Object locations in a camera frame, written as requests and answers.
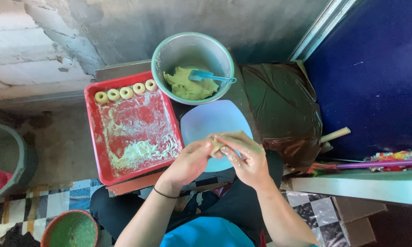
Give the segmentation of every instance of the forearm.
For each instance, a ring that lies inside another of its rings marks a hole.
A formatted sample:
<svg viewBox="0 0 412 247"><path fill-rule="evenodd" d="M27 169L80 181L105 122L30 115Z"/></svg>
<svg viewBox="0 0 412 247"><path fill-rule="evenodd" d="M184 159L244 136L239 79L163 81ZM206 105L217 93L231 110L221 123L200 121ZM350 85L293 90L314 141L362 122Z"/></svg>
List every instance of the forearm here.
<svg viewBox="0 0 412 247"><path fill-rule="evenodd" d="M271 178L256 192L268 233L277 246L306 247L317 244L314 233L287 203Z"/></svg>
<svg viewBox="0 0 412 247"><path fill-rule="evenodd" d="M159 180L155 188L168 196L176 197L180 189ZM128 223L115 246L159 246L165 235L177 199L167 198L151 191L137 214Z"/></svg>

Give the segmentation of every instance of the purple stick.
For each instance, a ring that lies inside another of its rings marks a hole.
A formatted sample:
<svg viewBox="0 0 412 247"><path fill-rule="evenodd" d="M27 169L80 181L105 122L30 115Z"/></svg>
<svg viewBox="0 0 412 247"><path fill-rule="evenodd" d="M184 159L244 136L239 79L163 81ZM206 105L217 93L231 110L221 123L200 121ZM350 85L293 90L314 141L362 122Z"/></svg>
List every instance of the purple stick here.
<svg viewBox="0 0 412 247"><path fill-rule="evenodd" d="M354 169L369 167L390 167L390 166L412 166L412 160L381 161L381 162L364 162L337 165L337 169Z"/></svg>

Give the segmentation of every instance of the red bowl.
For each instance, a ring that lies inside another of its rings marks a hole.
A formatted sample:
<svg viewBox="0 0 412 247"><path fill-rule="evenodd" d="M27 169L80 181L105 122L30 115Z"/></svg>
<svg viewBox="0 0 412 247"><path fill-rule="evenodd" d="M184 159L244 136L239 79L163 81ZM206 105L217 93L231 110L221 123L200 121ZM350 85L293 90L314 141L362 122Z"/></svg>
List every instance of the red bowl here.
<svg viewBox="0 0 412 247"><path fill-rule="evenodd" d="M95 247L98 234L98 224L89 212L80 209L69 210L49 223L41 237L41 247L91 246L92 244Z"/></svg>

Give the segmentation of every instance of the dough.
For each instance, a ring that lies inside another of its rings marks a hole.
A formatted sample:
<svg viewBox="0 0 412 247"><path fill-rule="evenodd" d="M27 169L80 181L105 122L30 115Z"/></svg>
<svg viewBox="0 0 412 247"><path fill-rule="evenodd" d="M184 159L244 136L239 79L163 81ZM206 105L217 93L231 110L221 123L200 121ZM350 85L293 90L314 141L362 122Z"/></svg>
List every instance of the dough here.
<svg viewBox="0 0 412 247"><path fill-rule="evenodd" d="M95 100L99 104L105 104L105 103L109 102L109 98L108 98L108 96L105 92L97 92L95 94Z"/></svg>
<svg viewBox="0 0 412 247"><path fill-rule="evenodd" d="M107 95L109 96L109 100L111 101L116 101L121 98L121 95L119 94L119 91L117 89L110 89Z"/></svg>
<svg viewBox="0 0 412 247"><path fill-rule="evenodd" d="M131 88L129 88L129 87L123 87L123 88L121 88L121 90L120 90L120 93L121 93L121 97L122 98L124 98L124 99L129 99L129 98L131 98L132 96L133 96L133 90L131 89Z"/></svg>
<svg viewBox="0 0 412 247"><path fill-rule="evenodd" d="M154 90L157 89L157 84L155 83L155 81L153 79L149 79L148 81L145 82L145 87L149 91L154 91Z"/></svg>
<svg viewBox="0 0 412 247"><path fill-rule="evenodd" d="M212 146L213 146L213 148L212 148L212 151L210 152L210 156L216 158L216 157L215 157L216 152L218 152L218 150L219 150L220 148L224 147L225 144L220 143L220 142L217 142L216 140L213 140L213 141L212 141Z"/></svg>
<svg viewBox="0 0 412 247"><path fill-rule="evenodd" d="M145 92L145 85L143 83L136 83L133 85L133 90L137 94L142 94Z"/></svg>
<svg viewBox="0 0 412 247"><path fill-rule="evenodd" d="M202 81L188 79L192 70L196 69L177 67L173 76L163 72L163 77L171 85L174 95L188 100L200 100L218 91L218 85L211 79L203 79Z"/></svg>

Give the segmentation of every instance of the green dough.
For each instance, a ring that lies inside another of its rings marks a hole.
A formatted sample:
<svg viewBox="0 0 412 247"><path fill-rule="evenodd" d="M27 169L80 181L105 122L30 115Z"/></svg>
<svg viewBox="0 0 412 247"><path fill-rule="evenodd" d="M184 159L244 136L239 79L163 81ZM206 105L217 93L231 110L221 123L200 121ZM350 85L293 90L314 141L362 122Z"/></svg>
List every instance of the green dough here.
<svg viewBox="0 0 412 247"><path fill-rule="evenodd" d="M192 70L197 69L177 67L173 76L163 72L163 77L171 85L174 95L188 100L200 100L211 96L218 90L218 85L211 79L203 79L202 81L188 79Z"/></svg>

